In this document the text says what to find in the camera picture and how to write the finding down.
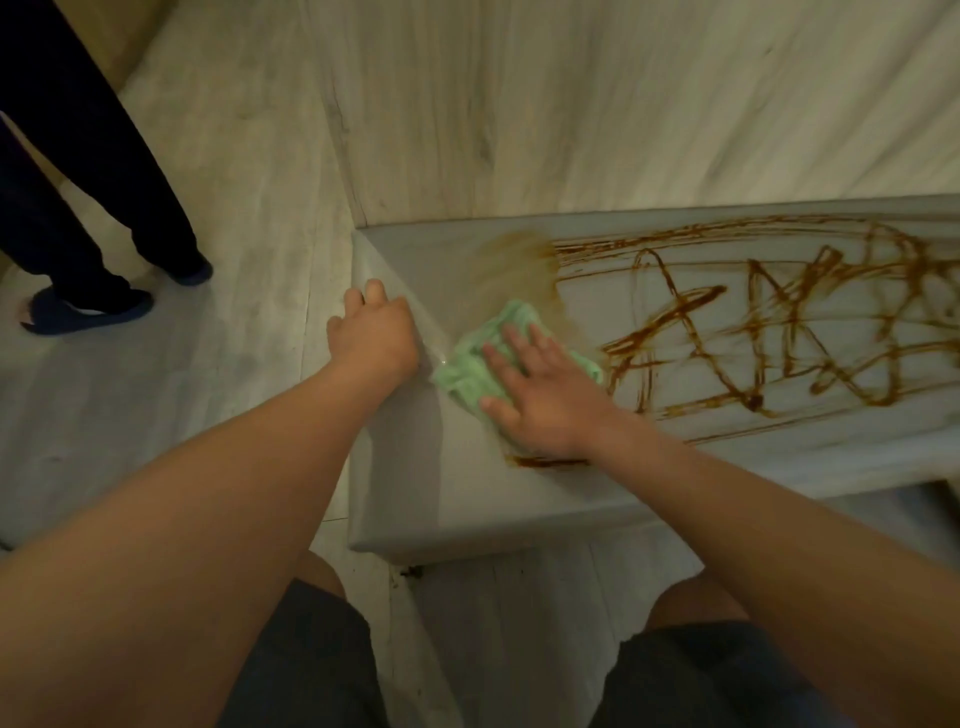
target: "dark blue slipper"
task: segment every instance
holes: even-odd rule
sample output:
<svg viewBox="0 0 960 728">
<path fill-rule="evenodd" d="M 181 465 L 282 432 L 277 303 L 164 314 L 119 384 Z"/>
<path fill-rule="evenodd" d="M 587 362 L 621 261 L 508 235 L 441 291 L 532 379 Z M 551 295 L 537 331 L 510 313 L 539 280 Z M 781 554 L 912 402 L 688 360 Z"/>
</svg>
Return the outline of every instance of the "dark blue slipper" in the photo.
<svg viewBox="0 0 960 728">
<path fill-rule="evenodd" d="M 210 261 L 204 257 L 204 264 L 200 266 L 200 269 L 194 273 L 186 276 L 175 276 L 168 271 L 167 275 L 180 285 L 200 285 L 201 283 L 206 283 L 208 280 L 213 278 L 213 266 L 210 265 Z"/>
<path fill-rule="evenodd" d="M 53 286 L 44 288 L 30 299 L 32 324 L 20 325 L 37 336 L 59 336 L 87 328 L 108 327 L 125 324 L 145 316 L 154 307 L 154 297 L 146 291 L 133 290 L 136 303 L 120 313 L 82 313 L 66 301 L 58 298 Z"/>
</svg>

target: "forearm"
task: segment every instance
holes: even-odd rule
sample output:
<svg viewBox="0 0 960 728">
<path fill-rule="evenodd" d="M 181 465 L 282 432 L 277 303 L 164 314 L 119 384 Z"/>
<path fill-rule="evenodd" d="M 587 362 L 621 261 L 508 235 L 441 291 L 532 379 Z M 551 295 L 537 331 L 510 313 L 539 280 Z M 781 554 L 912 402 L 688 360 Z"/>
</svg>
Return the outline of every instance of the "forearm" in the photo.
<svg viewBox="0 0 960 728">
<path fill-rule="evenodd" d="M 0 690 L 57 683 L 92 704 L 224 620 L 242 660 L 390 386 L 328 367 L 17 552 L 0 569 Z"/>
<path fill-rule="evenodd" d="M 625 418 L 595 458 L 860 717 L 946 717 L 960 581 L 873 530 Z"/>
</svg>

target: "knee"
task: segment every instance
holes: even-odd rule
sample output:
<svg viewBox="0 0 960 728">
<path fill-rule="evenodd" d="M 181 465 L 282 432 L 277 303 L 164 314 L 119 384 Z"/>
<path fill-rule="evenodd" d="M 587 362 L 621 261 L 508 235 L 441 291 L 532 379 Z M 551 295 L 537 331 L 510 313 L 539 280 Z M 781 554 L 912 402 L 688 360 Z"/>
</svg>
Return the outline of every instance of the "knee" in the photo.
<svg viewBox="0 0 960 728">
<path fill-rule="evenodd" d="M 682 624 L 748 621 L 750 618 L 719 582 L 701 571 L 667 589 L 650 610 L 646 631 Z"/>
<path fill-rule="evenodd" d="M 337 572 L 324 559 L 313 551 L 305 551 L 297 562 L 297 569 L 294 576 L 300 581 L 323 589 L 341 599 L 347 598 L 347 592 L 344 590 L 343 582 L 337 576 Z"/>
</svg>

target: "person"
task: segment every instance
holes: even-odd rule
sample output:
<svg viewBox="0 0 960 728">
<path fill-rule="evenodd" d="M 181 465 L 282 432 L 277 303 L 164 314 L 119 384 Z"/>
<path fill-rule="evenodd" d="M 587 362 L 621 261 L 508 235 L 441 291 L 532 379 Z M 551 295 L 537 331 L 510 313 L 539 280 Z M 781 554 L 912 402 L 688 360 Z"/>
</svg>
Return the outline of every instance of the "person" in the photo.
<svg viewBox="0 0 960 728">
<path fill-rule="evenodd" d="M 213 275 L 146 142 L 53 0 L 0 2 L 0 111 L 131 229 L 146 260 L 182 285 Z M 97 244 L 3 121 L 0 250 L 28 273 L 50 278 L 20 314 L 32 333 L 119 324 L 153 307 L 147 291 L 107 269 Z"/>
<path fill-rule="evenodd" d="M 367 626 L 307 548 L 419 354 L 379 281 L 344 303 L 318 373 L 0 563 L 5 726 L 387 724 Z M 504 333 L 525 373 L 488 348 L 511 397 L 490 416 L 606 471 L 706 565 L 621 647 L 594 726 L 956 723 L 955 574 L 618 409 L 536 328 Z"/>
</svg>

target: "dark pants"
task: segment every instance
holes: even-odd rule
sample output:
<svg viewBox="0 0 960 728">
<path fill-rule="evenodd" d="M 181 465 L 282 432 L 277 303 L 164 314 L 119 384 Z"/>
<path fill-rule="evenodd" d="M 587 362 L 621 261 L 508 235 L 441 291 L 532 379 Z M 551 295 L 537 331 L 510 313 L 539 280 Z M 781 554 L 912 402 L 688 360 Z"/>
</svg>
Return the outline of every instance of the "dark pants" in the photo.
<svg viewBox="0 0 960 728">
<path fill-rule="evenodd" d="M 170 184 L 116 94 L 52 0 L 0 0 L 0 110 L 81 190 L 130 228 L 148 261 L 178 274 L 200 263 Z M 129 285 L 6 125 L 0 123 L 0 249 L 49 276 L 79 307 L 116 303 Z"/>
</svg>

